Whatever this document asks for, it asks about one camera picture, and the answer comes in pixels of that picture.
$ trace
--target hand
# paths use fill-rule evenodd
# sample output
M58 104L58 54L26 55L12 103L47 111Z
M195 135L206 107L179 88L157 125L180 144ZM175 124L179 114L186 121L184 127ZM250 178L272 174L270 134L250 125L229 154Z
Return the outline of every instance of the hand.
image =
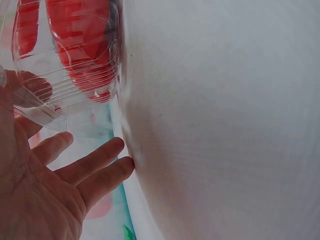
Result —
M6 75L8 82L17 82L14 72ZM0 86L0 240L77 240L88 211L131 175L133 160L125 157L107 166L124 148L120 138L113 138L51 171L46 166L73 136L59 133L30 149L28 139L41 126L14 118L15 97L8 85Z

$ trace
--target red food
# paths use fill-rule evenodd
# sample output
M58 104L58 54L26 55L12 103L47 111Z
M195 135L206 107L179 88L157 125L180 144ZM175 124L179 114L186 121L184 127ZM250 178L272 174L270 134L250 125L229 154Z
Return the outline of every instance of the red food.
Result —
M107 102L110 93L103 89L116 77L105 36L109 0L46 0L46 6L57 52L74 84L94 102Z
M20 56L30 53L38 37L39 0L21 0L18 5L17 38Z

